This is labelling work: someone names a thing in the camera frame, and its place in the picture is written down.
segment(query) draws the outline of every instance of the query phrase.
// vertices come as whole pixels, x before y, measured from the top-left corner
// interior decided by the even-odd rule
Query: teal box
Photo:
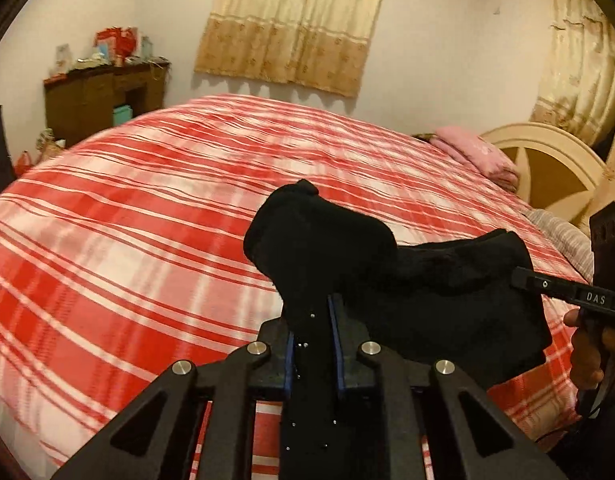
[[[120,126],[127,123],[133,117],[134,111],[130,105],[119,106],[114,108],[114,126]]]

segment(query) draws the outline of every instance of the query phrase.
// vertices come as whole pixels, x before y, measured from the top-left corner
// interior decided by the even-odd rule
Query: triangular cutout
[[[511,449],[513,446],[511,436],[497,424],[478,400],[467,392],[461,392],[459,401],[480,456],[486,458]]]
[[[134,456],[145,456],[165,402],[165,392],[156,394],[114,434],[111,445]]]

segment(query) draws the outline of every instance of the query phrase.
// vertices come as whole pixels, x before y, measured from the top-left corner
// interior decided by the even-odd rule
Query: striped pillow
[[[532,209],[525,216],[567,258],[572,267],[591,283],[594,277],[594,254],[590,239],[569,222],[544,209]]]

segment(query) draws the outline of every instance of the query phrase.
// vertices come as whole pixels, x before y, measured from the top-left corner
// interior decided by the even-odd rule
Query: cabinet
[[[45,84],[47,127],[73,146],[111,128],[114,108],[130,105],[134,116],[163,106],[169,64],[103,66],[70,72]]]

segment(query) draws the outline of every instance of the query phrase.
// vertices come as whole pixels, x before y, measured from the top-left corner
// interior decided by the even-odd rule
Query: human hand
[[[563,318],[563,322],[570,327],[578,327],[572,336],[572,370],[570,379],[580,390],[594,390],[603,380],[601,370],[601,352],[590,341],[587,331],[582,328],[579,311],[571,310]],[[607,327],[603,330],[603,346],[615,356],[615,328]]]

